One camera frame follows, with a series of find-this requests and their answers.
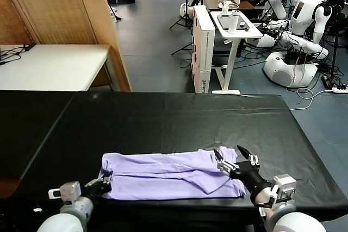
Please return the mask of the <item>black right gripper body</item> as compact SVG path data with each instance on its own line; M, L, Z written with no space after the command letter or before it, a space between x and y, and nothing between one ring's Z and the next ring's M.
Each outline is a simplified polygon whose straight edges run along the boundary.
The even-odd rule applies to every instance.
M239 167L231 170L229 177L240 180L251 194L251 197L256 197L260 191L271 187L271 183L259 174L259 166L252 166L250 162L238 162L237 165Z

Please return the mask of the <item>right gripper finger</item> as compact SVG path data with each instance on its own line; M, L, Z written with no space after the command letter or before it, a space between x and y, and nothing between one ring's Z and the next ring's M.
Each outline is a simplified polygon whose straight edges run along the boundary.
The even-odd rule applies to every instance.
M237 169L237 166L231 162L226 161L217 149L214 149L215 160L217 168L225 175L230 175L232 171Z
M248 149L237 145L238 150L240 151L240 153L242 154L242 156L247 159L252 166L259 166L259 160L258 160L258 155L256 154L252 154Z

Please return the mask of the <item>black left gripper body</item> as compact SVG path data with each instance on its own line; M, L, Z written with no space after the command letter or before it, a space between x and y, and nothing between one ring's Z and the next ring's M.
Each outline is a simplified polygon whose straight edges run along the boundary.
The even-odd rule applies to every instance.
M85 187L82 189L82 196L89 199L98 199L105 193L111 191L110 183L105 183L102 186Z

